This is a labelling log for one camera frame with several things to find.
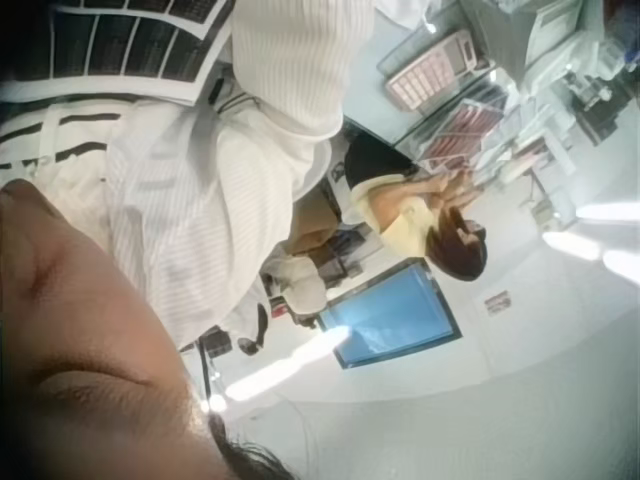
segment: yellow top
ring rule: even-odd
[[[404,180],[402,175],[372,178],[353,188],[351,201],[365,222],[380,235],[382,243],[398,255],[424,257],[427,251],[427,235],[431,227],[437,228],[437,219],[423,198],[418,196],[405,198],[400,203],[400,215],[384,232],[380,231],[380,225],[369,205],[368,193],[371,189],[391,183],[401,183]]]

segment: blue screen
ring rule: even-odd
[[[351,338],[336,352],[344,363],[402,354],[453,334],[453,327],[421,265],[411,265],[321,314],[327,329],[345,325]]]

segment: ceiling light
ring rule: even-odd
[[[612,222],[640,222],[640,202],[601,203],[580,207],[578,218]]]
[[[242,380],[238,380],[229,386],[225,393],[227,397],[243,402],[284,382],[298,370],[300,370],[300,365],[293,359],[279,360]]]
[[[588,238],[568,232],[546,232],[542,238],[551,248],[574,257],[591,262],[600,258],[600,246]]]
[[[422,16],[422,23],[424,23],[425,28],[431,35],[438,31],[436,26],[433,23],[429,23],[424,15]]]
[[[336,327],[318,335],[293,352],[293,359],[300,364],[306,365],[329,355],[338,345],[351,336],[349,327]]]
[[[227,401],[222,395],[211,395],[209,398],[209,408],[212,412],[222,413],[227,410]]]
[[[611,272],[640,285],[640,255],[612,250],[606,252],[602,260]]]

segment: white striped shirt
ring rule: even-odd
[[[102,198],[104,204],[87,204],[78,193],[62,211],[96,238],[106,231],[98,224],[103,217],[87,215],[87,208],[106,208],[111,242],[105,248],[178,347],[220,323],[287,238],[293,201],[328,165],[327,156],[315,159],[316,147],[340,129],[349,65],[370,34],[373,6],[371,0],[239,0],[232,22],[235,74],[257,105],[245,103],[221,121],[209,109],[151,101],[124,106],[121,118],[102,129],[90,122],[74,127],[83,129],[73,133],[80,143],[104,142],[106,153],[76,155],[64,179],[47,170],[67,162],[45,162],[34,174],[49,175],[38,186],[54,204],[81,185]],[[105,103],[103,111],[112,107]],[[57,116],[56,108],[41,116]],[[57,128],[32,140],[40,145],[34,158],[59,152],[62,127],[49,123]],[[45,156],[42,145],[48,145]],[[12,158],[15,149],[7,152]],[[96,155],[91,168],[80,162],[87,155]],[[80,221],[91,218],[92,225]]]

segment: woman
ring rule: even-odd
[[[487,263],[486,231],[460,210],[482,191],[469,188],[469,172],[409,180],[417,171],[368,135],[357,137],[345,157],[352,201],[385,245],[405,257],[426,256],[458,280],[477,279]]]

